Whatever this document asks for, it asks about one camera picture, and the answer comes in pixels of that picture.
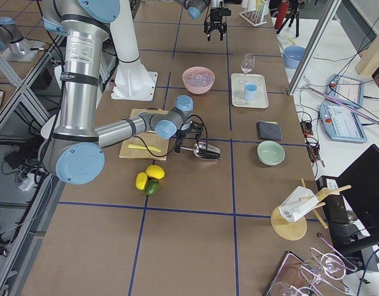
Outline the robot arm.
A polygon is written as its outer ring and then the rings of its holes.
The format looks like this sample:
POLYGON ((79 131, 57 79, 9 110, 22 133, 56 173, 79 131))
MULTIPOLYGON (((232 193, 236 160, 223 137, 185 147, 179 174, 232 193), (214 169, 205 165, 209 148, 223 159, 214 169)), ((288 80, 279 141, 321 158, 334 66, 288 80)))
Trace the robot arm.
POLYGON ((44 1, 47 31, 67 39, 60 74, 60 121, 40 152, 46 169, 70 184, 86 184, 105 164, 103 148, 145 131, 169 139, 186 123, 193 109, 189 96, 179 96, 166 114, 142 112, 108 125, 95 127, 102 45, 112 39, 118 69, 112 96, 149 101, 157 75, 140 60, 128 1, 44 1))
POLYGON ((206 15, 204 19, 204 33, 207 40, 211 41, 211 34, 214 31, 219 32, 219 40, 222 41, 227 33, 227 22, 224 22, 224 17, 231 16, 231 10, 224 1, 215 0, 185 0, 176 1, 179 3, 194 20, 198 19, 204 10, 206 15))

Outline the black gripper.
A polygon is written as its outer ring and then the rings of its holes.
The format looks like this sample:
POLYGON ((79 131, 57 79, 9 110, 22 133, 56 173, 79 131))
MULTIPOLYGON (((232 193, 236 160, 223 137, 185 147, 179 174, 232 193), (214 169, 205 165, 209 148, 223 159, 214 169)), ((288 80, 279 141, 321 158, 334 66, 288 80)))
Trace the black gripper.
POLYGON ((184 139, 188 134, 194 134, 196 142, 198 142, 201 138, 202 132, 205 129, 205 125, 203 123, 199 123, 196 121, 189 121, 185 123, 179 130, 176 132, 176 141, 174 145, 174 151, 176 153, 181 152, 181 147, 184 142, 184 139))
POLYGON ((223 21, 224 17, 231 16, 231 10, 224 1, 210 1, 209 12, 204 21, 204 33, 206 34, 207 41, 211 41, 211 34, 213 31, 218 31, 220 34, 219 40, 224 39, 227 33, 227 22, 223 21))

